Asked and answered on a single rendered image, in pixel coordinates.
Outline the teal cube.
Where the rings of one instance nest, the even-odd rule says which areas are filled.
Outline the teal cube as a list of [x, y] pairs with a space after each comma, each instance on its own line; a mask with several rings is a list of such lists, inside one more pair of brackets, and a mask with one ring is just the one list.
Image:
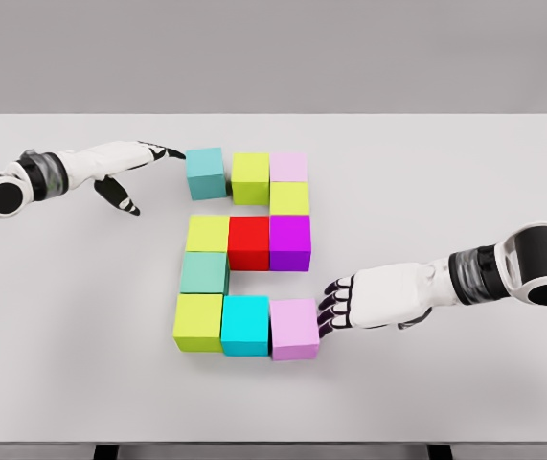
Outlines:
[[192, 200], [227, 196], [221, 148], [188, 150], [186, 175]]

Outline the red cube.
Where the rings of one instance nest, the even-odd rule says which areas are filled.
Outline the red cube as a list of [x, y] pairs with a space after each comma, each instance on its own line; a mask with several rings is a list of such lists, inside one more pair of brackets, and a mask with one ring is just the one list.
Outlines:
[[232, 271], [269, 270], [269, 216], [231, 216], [228, 259]]

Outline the pale pink cube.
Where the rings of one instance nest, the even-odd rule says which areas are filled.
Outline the pale pink cube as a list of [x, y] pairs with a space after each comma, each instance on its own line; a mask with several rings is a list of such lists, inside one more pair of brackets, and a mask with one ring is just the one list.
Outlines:
[[301, 152], [271, 152], [269, 177], [271, 182], [307, 182], [307, 156]]

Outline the cyan cube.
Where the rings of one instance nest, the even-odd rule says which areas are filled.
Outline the cyan cube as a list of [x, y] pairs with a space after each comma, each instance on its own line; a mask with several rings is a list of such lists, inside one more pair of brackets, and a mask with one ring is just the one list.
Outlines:
[[269, 298], [224, 297], [220, 340], [230, 357], [266, 357], [269, 354]]

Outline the yellow-green cube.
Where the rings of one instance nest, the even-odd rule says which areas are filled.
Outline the yellow-green cube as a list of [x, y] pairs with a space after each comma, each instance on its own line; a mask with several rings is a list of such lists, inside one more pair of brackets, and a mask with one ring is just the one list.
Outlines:
[[269, 210], [271, 215], [308, 215], [310, 207], [307, 182], [272, 182]]
[[186, 250], [225, 253], [228, 250], [229, 225], [229, 216], [192, 215]]
[[178, 295], [172, 335], [181, 352], [222, 352], [222, 307], [222, 294]]
[[235, 152], [232, 161], [231, 186], [236, 205], [269, 204], [269, 154]]

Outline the sea-green cube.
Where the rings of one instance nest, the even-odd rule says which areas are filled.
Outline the sea-green cube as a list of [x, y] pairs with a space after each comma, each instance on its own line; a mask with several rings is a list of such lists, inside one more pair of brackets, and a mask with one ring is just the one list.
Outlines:
[[181, 293], [228, 294], [229, 266], [223, 252], [186, 252], [184, 254]]

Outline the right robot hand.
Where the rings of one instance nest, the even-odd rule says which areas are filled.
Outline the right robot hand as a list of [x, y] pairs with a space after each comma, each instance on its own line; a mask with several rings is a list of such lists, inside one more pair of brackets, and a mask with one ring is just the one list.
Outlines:
[[319, 334], [393, 324], [404, 330], [422, 322], [433, 307], [421, 295], [421, 282], [419, 264], [361, 269], [333, 281], [325, 288], [325, 298], [318, 306]]

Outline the purple cube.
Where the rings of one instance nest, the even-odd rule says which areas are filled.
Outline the purple cube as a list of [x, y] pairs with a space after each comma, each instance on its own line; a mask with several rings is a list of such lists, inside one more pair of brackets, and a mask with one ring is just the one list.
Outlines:
[[271, 216], [269, 252], [269, 269], [271, 271], [309, 271], [311, 259], [310, 216]]

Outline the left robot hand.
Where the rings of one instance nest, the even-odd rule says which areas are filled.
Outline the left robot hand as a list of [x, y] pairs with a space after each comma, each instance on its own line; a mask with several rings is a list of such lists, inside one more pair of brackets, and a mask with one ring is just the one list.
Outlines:
[[115, 178], [117, 173], [142, 168], [164, 157], [186, 160], [178, 150], [142, 141], [116, 141], [75, 153], [70, 173], [70, 187], [77, 188], [92, 179], [95, 191], [116, 209], [133, 216], [141, 214], [126, 189]]

